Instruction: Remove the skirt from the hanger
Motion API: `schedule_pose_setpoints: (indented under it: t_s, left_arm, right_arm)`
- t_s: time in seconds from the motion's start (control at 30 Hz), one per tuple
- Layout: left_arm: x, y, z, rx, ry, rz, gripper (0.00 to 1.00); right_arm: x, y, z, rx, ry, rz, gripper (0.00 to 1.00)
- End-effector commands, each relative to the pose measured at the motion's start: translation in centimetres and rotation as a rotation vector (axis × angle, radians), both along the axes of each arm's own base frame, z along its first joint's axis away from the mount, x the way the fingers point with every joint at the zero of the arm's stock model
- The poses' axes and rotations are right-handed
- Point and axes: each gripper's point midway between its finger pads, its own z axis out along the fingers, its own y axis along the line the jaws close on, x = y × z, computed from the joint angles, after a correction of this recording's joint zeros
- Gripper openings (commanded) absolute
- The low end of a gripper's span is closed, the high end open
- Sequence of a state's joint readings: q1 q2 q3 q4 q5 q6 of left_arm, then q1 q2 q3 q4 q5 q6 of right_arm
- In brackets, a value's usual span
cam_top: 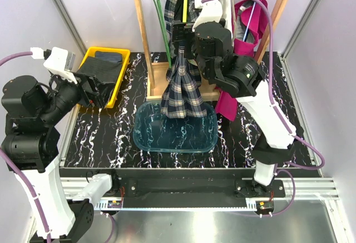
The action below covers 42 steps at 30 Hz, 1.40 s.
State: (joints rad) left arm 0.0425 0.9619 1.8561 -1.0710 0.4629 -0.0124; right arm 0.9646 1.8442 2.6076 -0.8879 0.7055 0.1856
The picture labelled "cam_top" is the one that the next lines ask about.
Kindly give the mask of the lime green hanger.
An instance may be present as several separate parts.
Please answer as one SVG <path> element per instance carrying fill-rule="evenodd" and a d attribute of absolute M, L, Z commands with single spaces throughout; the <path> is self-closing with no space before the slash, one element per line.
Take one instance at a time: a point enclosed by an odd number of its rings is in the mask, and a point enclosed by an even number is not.
<path fill-rule="evenodd" d="M 183 23 L 186 23 L 186 22 L 187 22 L 188 1 L 189 1 L 189 0 L 184 0 L 184 1 L 183 1 L 183 10 L 182 10 L 182 22 L 183 22 Z"/>

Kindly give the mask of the white garment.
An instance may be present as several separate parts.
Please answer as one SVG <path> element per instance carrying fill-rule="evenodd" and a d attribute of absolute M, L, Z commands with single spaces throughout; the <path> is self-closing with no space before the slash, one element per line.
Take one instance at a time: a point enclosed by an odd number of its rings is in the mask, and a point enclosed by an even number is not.
<path fill-rule="evenodd" d="M 233 11 L 231 0 L 219 0 L 222 5 L 222 18 L 225 20 L 225 28 L 233 34 Z"/>

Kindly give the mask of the navy plaid skirt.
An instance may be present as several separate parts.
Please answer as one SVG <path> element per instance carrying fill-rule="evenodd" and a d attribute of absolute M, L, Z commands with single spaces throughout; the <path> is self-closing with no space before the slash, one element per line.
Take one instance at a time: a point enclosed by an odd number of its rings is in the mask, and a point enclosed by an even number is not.
<path fill-rule="evenodd" d="M 201 97 L 201 75 L 196 65 L 190 63 L 185 54 L 185 42 L 172 41 L 173 21 L 181 21 L 184 0 L 166 0 L 164 20 L 169 37 L 172 67 L 166 72 L 167 87 L 162 95 L 161 113 L 168 118 L 207 116 Z M 187 0 L 187 21 L 195 22 L 199 16 L 194 0 Z"/>

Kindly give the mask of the magenta skirt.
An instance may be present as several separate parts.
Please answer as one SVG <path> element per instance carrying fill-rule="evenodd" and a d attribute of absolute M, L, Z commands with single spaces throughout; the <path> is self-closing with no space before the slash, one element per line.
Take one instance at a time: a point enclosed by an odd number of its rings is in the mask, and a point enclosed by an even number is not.
<path fill-rule="evenodd" d="M 268 18 L 259 4 L 255 5 L 254 13 L 249 26 L 249 33 L 246 42 L 243 42 L 244 33 L 249 20 L 254 1 L 242 0 L 234 5 L 236 13 L 236 35 L 234 36 L 234 53 L 242 56 L 254 56 L 254 48 L 262 39 L 266 27 L 268 26 Z M 221 114 L 229 121 L 233 121 L 236 117 L 238 102 L 232 98 L 227 92 L 221 90 L 220 97 L 215 107 L 216 113 Z"/>

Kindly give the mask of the blue hanger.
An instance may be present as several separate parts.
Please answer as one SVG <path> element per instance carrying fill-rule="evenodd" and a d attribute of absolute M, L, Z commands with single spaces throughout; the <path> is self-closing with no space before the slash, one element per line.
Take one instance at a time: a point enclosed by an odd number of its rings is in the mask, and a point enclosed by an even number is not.
<path fill-rule="evenodd" d="M 252 19 L 253 13 L 254 13 L 255 5 L 256 5 L 256 2 L 254 2 L 253 6 L 252 6 L 252 10 L 251 10 L 251 13 L 250 13 L 250 16 L 249 16 L 249 20 L 248 20 L 248 23 L 247 23 L 247 26 L 246 26 L 246 30 L 245 30 L 245 33 L 244 33 L 243 42 L 246 42 L 246 40 L 248 38 L 249 26 L 250 26 L 251 19 Z"/>

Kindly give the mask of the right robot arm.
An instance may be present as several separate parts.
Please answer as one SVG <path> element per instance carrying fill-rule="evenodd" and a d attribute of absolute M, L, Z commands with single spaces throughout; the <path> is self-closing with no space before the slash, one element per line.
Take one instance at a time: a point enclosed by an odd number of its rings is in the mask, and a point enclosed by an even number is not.
<path fill-rule="evenodd" d="M 203 78 L 243 105 L 260 127 L 262 133 L 252 151 L 256 162 L 252 185 L 256 195 L 266 196 L 273 189 L 275 166 L 291 160 L 295 136 L 303 129 L 294 126 L 269 95 L 269 84 L 257 62 L 234 53 L 231 32 L 222 24 L 212 21 L 193 27 L 174 21 L 171 39 L 185 43 L 187 56 L 196 61 Z"/>

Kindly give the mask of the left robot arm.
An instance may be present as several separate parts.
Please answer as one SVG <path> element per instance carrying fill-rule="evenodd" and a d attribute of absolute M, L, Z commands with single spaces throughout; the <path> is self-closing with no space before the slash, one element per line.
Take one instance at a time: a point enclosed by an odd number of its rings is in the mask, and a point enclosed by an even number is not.
<path fill-rule="evenodd" d="M 29 75 L 4 85 L 6 136 L 1 156 L 24 187 L 37 221 L 32 242 L 78 242 L 93 223 L 94 207 L 101 198 L 115 196 L 118 180 L 106 173 L 92 176 L 82 191 L 67 199 L 63 190 L 56 124 L 75 105 L 100 106 L 101 94 L 91 77 L 57 86 L 45 85 Z"/>

